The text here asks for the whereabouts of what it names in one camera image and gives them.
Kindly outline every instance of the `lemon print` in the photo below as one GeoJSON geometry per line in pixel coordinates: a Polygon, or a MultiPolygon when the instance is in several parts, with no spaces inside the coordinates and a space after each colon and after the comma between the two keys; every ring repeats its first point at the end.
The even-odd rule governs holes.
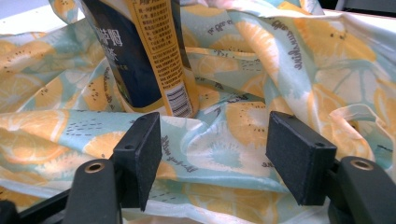
{"type": "Polygon", "coordinates": [[[0,151],[13,163],[41,164],[68,151],[56,144],[66,124],[63,111],[5,114],[0,117],[0,151]]]}
{"type": "Polygon", "coordinates": [[[220,94],[216,88],[209,84],[197,84],[199,92],[200,109],[207,109],[219,102],[220,94]]]}
{"type": "Polygon", "coordinates": [[[250,47],[256,50],[267,73],[270,76],[276,75],[279,70],[279,50],[274,36],[259,25],[247,21],[240,21],[235,27],[250,47]]]}
{"type": "Polygon", "coordinates": [[[344,119],[326,124],[321,134],[337,146],[336,158],[346,156],[362,157],[373,160],[374,154],[367,141],[344,119]]]}
{"type": "Polygon", "coordinates": [[[282,2],[279,6],[277,6],[279,9],[285,9],[285,10],[292,10],[292,11],[297,11],[300,12],[304,15],[311,15],[309,12],[303,10],[301,7],[297,7],[294,4],[290,2],[282,2]]]}
{"type": "Polygon", "coordinates": [[[375,53],[340,21],[294,19],[294,23],[319,66],[339,59],[375,61],[375,53]]]}
{"type": "Polygon", "coordinates": [[[57,142],[64,131],[68,116],[67,111],[62,110],[4,114],[0,116],[0,129],[15,133],[21,131],[21,136],[30,134],[43,140],[57,142]]]}
{"type": "Polygon", "coordinates": [[[279,111],[279,112],[283,112],[283,113],[290,114],[290,115],[293,114],[288,103],[281,96],[278,96],[271,101],[271,103],[268,106],[268,112],[271,112],[271,111],[279,111]]]}
{"type": "Polygon", "coordinates": [[[15,48],[7,54],[0,55],[0,76],[18,73],[53,52],[55,49],[51,45],[39,40],[15,48]]]}
{"type": "Polygon", "coordinates": [[[67,150],[67,147],[29,133],[0,130],[0,151],[8,162],[42,164],[67,150]]]}
{"type": "Polygon", "coordinates": [[[183,7],[184,10],[190,12],[191,14],[201,16],[201,17],[214,17],[223,13],[224,9],[218,9],[214,7],[205,7],[203,5],[197,4],[194,6],[183,7]]]}
{"type": "Polygon", "coordinates": [[[232,189],[204,184],[185,184],[183,192],[195,206],[253,223],[277,223],[280,195],[264,190],[232,189]]]}
{"type": "Polygon", "coordinates": [[[47,35],[47,33],[44,33],[44,32],[31,32],[30,34],[32,35],[32,37],[34,39],[38,39],[38,38],[41,38],[41,37],[47,35]]]}
{"type": "Polygon", "coordinates": [[[223,49],[236,52],[253,52],[250,45],[241,35],[224,35],[210,49],[223,49]]]}
{"type": "Polygon", "coordinates": [[[64,85],[62,81],[56,77],[45,87],[41,88],[35,94],[36,109],[54,109],[57,108],[62,101],[62,92],[64,85]]]}
{"type": "Polygon", "coordinates": [[[18,193],[0,186],[0,200],[9,200],[15,203],[18,208],[30,207],[37,203],[40,198],[35,196],[18,193]]]}
{"type": "Polygon", "coordinates": [[[81,92],[85,103],[90,110],[104,110],[107,106],[107,98],[105,96],[105,80],[104,76],[99,76],[81,92]]]}
{"type": "Polygon", "coordinates": [[[329,122],[329,114],[332,111],[347,105],[341,97],[321,84],[313,85],[307,103],[308,125],[315,130],[320,129],[321,123],[329,122]]]}
{"type": "Polygon", "coordinates": [[[307,103],[308,125],[337,146],[337,159],[345,156],[373,158],[368,143],[344,118],[330,116],[334,110],[346,106],[342,98],[322,85],[315,84],[307,103]]]}
{"type": "Polygon", "coordinates": [[[64,109],[74,109],[75,106],[77,106],[78,98],[79,92],[74,93],[73,96],[70,97],[69,100],[67,100],[67,102],[64,104],[64,109]]]}
{"type": "Polygon", "coordinates": [[[264,87],[265,79],[266,79],[266,75],[264,74],[257,75],[249,79],[241,88],[241,91],[264,98],[263,87],[264,87]]]}
{"type": "Polygon", "coordinates": [[[177,173],[172,165],[165,161],[161,161],[155,178],[177,180],[177,173]]]}
{"type": "Polygon", "coordinates": [[[54,0],[55,10],[61,14],[73,9],[75,7],[74,0],[54,0]]]}
{"type": "Polygon", "coordinates": [[[95,158],[108,159],[125,132],[112,132],[95,136],[85,147],[84,152],[95,158]]]}
{"type": "Polygon", "coordinates": [[[183,34],[183,42],[185,47],[198,47],[198,41],[196,40],[194,33],[189,29],[188,26],[181,24],[181,31],[183,34]]]}
{"type": "Polygon", "coordinates": [[[45,185],[47,184],[47,179],[41,175],[37,175],[29,172],[10,172],[7,169],[0,168],[1,178],[21,182],[28,185],[45,185]]]}
{"type": "Polygon", "coordinates": [[[202,77],[214,78],[216,73],[237,71],[238,61],[232,58],[223,58],[206,55],[197,64],[198,72],[202,77]]]}
{"type": "Polygon", "coordinates": [[[98,41],[93,42],[86,52],[82,52],[80,57],[84,60],[88,66],[96,66],[105,58],[102,46],[98,41]]]}
{"type": "Polygon", "coordinates": [[[262,167],[264,146],[258,148],[250,143],[244,146],[230,132],[229,124],[226,120],[217,122],[193,138],[186,150],[188,162],[207,170],[269,176],[270,169],[262,167]]]}
{"type": "Polygon", "coordinates": [[[15,48],[16,46],[13,43],[6,40],[0,40],[0,55],[6,54],[15,48]]]}
{"type": "Polygon", "coordinates": [[[42,81],[33,76],[4,77],[0,82],[0,112],[17,111],[42,85],[42,81]]]}
{"type": "Polygon", "coordinates": [[[229,104],[226,118],[230,132],[243,145],[265,146],[268,120],[263,102],[229,104]]]}

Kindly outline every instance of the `wrinkled fabric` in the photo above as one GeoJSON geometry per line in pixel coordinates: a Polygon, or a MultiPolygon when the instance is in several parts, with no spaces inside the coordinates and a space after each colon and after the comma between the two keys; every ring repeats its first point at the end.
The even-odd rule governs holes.
{"type": "MultiPolygon", "coordinates": [[[[70,188],[83,162],[109,158],[141,116],[124,112],[75,2],[50,3],[70,24],[0,36],[0,198],[20,210],[70,188]]],[[[325,207],[297,205],[265,156],[272,110],[337,145],[337,159],[360,156],[394,175],[396,34],[323,16],[317,1],[181,4],[200,109],[194,119],[161,116],[163,159],[146,213],[126,209],[125,222],[327,223],[325,207]]]]}

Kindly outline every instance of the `fabric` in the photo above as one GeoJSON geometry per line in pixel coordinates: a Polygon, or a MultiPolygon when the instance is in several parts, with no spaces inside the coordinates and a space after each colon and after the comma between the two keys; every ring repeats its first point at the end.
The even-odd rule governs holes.
{"type": "MultiPolygon", "coordinates": [[[[50,3],[64,28],[0,35],[0,198],[20,210],[70,188],[77,167],[111,156],[141,116],[124,112],[77,4],[50,3]]],[[[200,110],[161,116],[163,159],[146,213],[126,209],[125,222],[329,222],[325,206],[297,205],[265,157],[272,110],[337,145],[337,159],[360,156],[395,175],[396,34],[323,16],[314,0],[181,4],[200,110]]]]}

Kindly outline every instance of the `lemon slice pattern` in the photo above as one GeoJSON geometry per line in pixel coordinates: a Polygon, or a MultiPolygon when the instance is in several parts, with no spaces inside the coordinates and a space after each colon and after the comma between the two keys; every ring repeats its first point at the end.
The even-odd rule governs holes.
{"type": "Polygon", "coordinates": [[[263,147],[267,142],[267,116],[262,102],[227,105],[230,132],[244,146],[263,147]]]}
{"type": "Polygon", "coordinates": [[[349,33],[340,21],[294,19],[294,24],[305,44],[312,50],[319,67],[343,59],[369,62],[376,59],[371,48],[349,33]]]}
{"type": "Polygon", "coordinates": [[[212,55],[203,56],[198,62],[198,72],[201,77],[214,79],[216,73],[226,73],[239,70],[239,63],[233,58],[212,55]]]}
{"type": "Polygon", "coordinates": [[[220,94],[214,86],[210,84],[198,84],[197,88],[200,95],[199,106],[201,110],[207,109],[219,102],[220,94]]]}
{"type": "Polygon", "coordinates": [[[277,223],[280,194],[253,189],[232,189],[204,184],[184,184],[192,204],[253,223],[277,223]]]}
{"type": "Polygon", "coordinates": [[[53,46],[36,40],[0,55],[0,77],[10,76],[23,70],[29,65],[40,62],[48,54],[55,52],[53,46]]]}
{"type": "Polygon", "coordinates": [[[90,110],[105,110],[107,98],[105,96],[104,76],[96,77],[82,90],[82,97],[90,110]]]}
{"type": "Polygon", "coordinates": [[[214,8],[214,7],[205,7],[202,5],[194,5],[194,6],[186,6],[183,7],[184,10],[190,12],[191,14],[200,16],[200,17],[214,17],[223,13],[224,9],[214,8]]]}
{"type": "Polygon", "coordinates": [[[41,164],[65,153],[56,144],[68,118],[63,111],[25,112],[0,117],[0,150],[12,163],[41,164]]]}
{"type": "Polygon", "coordinates": [[[35,94],[35,108],[56,109],[62,102],[64,85],[59,77],[53,79],[45,87],[35,94]]]}
{"type": "Polygon", "coordinates": [[[0,40],[0,55],[9,53],[15,48],[16,46],[13,43],[6,40],[0,40]]]}
{"type": "Polygon", "coordinates": [[[265,150],[247,145],[233,137],[226,121],[220,121],[191,140],[187,146],[187,160],[208,170],[269,176],[270,170],[262,167],[265,150]]]}
{"type": "Polygon", "coordinates": [[[256,54],[265,71],[270,76],[275,76],[279,70],[279,50],[274,36],[259,25],[247,21],[239,21],[235,27],[252,49],[259,49],[256,54]]]}
{"type": "Polygon", "coordinates": [[[244,84],[241,91],[245,91],[250,94],[264,98],[263,87],[264,87],[266,78],[267,78],[267,76],[265,74],[262,74],[262,75],[257,75],[255,77],[249,79],[244,84]]]}
{"type": "Polygon", "coordinates": [[[95,158],[108,159],[125,132],[104,133],[95,136],[85,147],[84,152],[95,158]]]}
{"type": "Polygon", "coordinates": [[[33,76],[17,74],[0,82],[0,112],[17,111],[43,85],[33,76]]]}
{"type": "Polygon", "coordinates": [[[210,49],[223,49],[236,52],[250,52],[253,50],[241,35],[224,35],[209,46],[210,49]]]}
{"type": "Polygon", "coordinates": [[[331,112],[346,106],[345,101],[328,91],[320,84],[315,84],[308,99],[308,124],[317,132],[337,146],[336,157],[346,155],[374,158],[367,141],[362,138],[343,118],[332,119],[331,112]]]}

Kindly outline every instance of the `yellow lemon print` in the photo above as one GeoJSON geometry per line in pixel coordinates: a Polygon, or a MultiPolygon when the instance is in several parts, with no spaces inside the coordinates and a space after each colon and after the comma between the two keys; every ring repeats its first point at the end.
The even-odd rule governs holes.
{"type": "Polygon", "coordinates": [[[0,117],[0,150],[9,162],[42,164],[68,151],[56,144],[67,122],[64,111],[35,111],[0,117]]]}
{"type": "Polygon", "coordinates": [[[245,146],[266,144],[268,120],[263,102],[229,104],[226,118],[231,134],[245,146]]]}
{"type": "Polygon", "coordinates": [[[177,173],[172,165],[165,161],[161,161],[155,177],[158,179],[177,180],[177,173]]]}
{"type": "Polygon", "coordinates": [[[194,6],[183,7],[184,10],[190,12],[191,14],[198,15],[201,17],[214,17],[221,13],[223,13],[224,9],[214,8],[214,7],[205,7],[200,4],[196,4],[194,6]]]}
{"type": "Polygon", "coordinates": [[[244,86],[242,87],[241,91],[259,96],[264,98],[264,83],[265,83],[266,75],[257,75],[251,79],[249,79],[244,86]]]}
{"type": "Polygon", "coordinates": [[[29,185],[44,185],[48,181],[41,175],[37,175],[34,173],[29,173],[29,172],[10,172],[7,169],[0,168],[1,174],[0,177],[16,182],[21,182],[24,184],[29,184],[29,185]]]}
{"type": "Polygon", "coordinates": [[[6,54],[15,48],[16,46],[13,43],[6,40],[0,40],[0,55],[6,54]]]}
{"type": "Polygon", "coordinates": [[[18,193],[0,186],[0,200],[9,200],[14,202],[18,208],[26,208],[37,203],[40,198],[32,195],[18,193]]]}
{"type": "Polygon", "coordinates": [[[375,53],[359,38],[350,34],[340,21],[294,19],[306,45],[312,50],[318,66],[334,60],[375,61],[375,53]]]}
{"type": "Polygon", "coordinates": [[[183,192],[193,205],[253,223],[277,223],[280,195],[271,191],[232,189],[204,184],[185,184],[183,192]]]}
{"type": "Polygon", "coordinates": [[[3,77],[0,82],[0,112],[15,112],[43,83],[40,79],[17,74],[3,77]]]}
{"type": "Polygon", "coordinates": [[[206,55],[198,62],[198,72],[202,77],[214,78],[216,73],[237,71],[238,61],[232,58],[223,58],[206,55]]]}
{"type": "Polygon", "coordinates": [[[105,58],[105,53],[99,42],[93,42],[86,52],[80,54],[82,60],[84,60],[88,66],[96,66],[105,58]]]}
{"type": "Polygon", "coordinates": [[[334,110],[346,106],[342,98],[315,84],[307,103],[308,125],[337,146],[338,159],[352,155],[372,158],[370,146],[357,131],[344,118],[333,119],[330,116],[334,110]]]}
{"type": "Polygon", "coordinates": [[[4,114],[0,116],[0,129],[21,131],[44,140],[57,142],[67,123],[67,111],[45,110],[4,114]]]}
{"type": "Polygon", "coordinates": [[[320,132],[337,146],[336,158],[338,160],[345,156],[374,159],[370,145],[346,120],[334,120],[332,123],[324,125],[320,132]]]}
{"type": "Polygon", "coordinates": [[[125,132],[105,133],[95,136],[85,147],[84,152],[95,158],[108,159],[113,154],[113,149],[125,132]]]}
{"type": "Polygon", "coordinates": [[[308,125],[317,131],[320,129],[320,124],[329,122],[329,114],[332,111],[347,105],[342,98],[321,84],[313,85],[307,103],[308,125]]]}
{"type": "Polygon", "coordinates": [[[181,24],[181,31],[183,34],[183,43],[185,47],[196,48],[198,47],[198,41],[196,40],[194,33],[184,24],[181,24]]]}
{"type": "Polygon", "coordinates": [[[56,77],[35,94],[35,108],[39,110],[55,109],[59,107],[62,101],[63,91],[64,85],[62,81],[56,77]]]}
{"type": "Polygon", "coordinates": [[[223,49],[236,52],[249,52],[253,50],[241,35],[224,35],[214,44],[209,46],[210,49],[223,49]]]}
{"type": "Polygon", "coordinates": [[[89,82],[81,94],[90,110],[106,109],[107,98],[105,96],[105,80],[103,76],[99,76],[89,82]]]}
{"type": "Polygon", "coordinates": [[[274,36],[259,25],[247,21],[240,21],[235,27],[250,47],[256,50],[267,73],[270,76],[276,75],[279,70],[279,50],[274,36]]]}
{"type": "Polygon", "coordinates": [[[53,143],[49,139],[22,131],[9,132],[0,129],[0,151],[8,162],[42,164],[64,154],[67,150],[67,147],[53,143]]]}
{"type": "Polygon", "coordinates": [[[32,37],[34,39],[38,39],[38,38],[41,38],[41,37],[47,35],[47,33],[44,33],[44,32],[31,32],[30,34],[32,35],[32,37]]]}
{"type": "Polygon", "coordinates": [[[207,109],[219,102],[220,95],[216,88],[209,84],[197,84],[200,109],[207,109]]]}
{"type": "Polygon", "coordinates": [[[54,52],[55,49],[51,45],[39,40],[15,48],[7,54],[0,55],[0,76],[18,73],[54,52]]]}
{"type": "Polygon", "coordinates": [[[290,2],[282,2],[279,6],[277,6],[279,9],[285,9],[285,10],[292,10],[292,11],[297,11],[300,12],[304,15],[311,15],[309,12],[303,10],[301,7],[297,7],[294,4],[290,2]]]}
{"type": "Polygon", "coordinates": [[[66,104],[64,104],[64,109],[74,109],[78,103],[79,92],[73,94],[69,100],[67,100],[66,104]]]}
{"type": "Polygon", "coordinates": [[[278,96],[271,101],[270,105],[268,106],[268,112],[271,112],[271,111],[279,111],[279,112],[293,115],[293,112],[291,111],[288,103],[281,96],[278,96]]]}
{"type": "Polygon", "coordinates": [[[55,0],[53,4],[55,10],[61,14],[73,9],[76,5],[74,0],[55,0]]]}

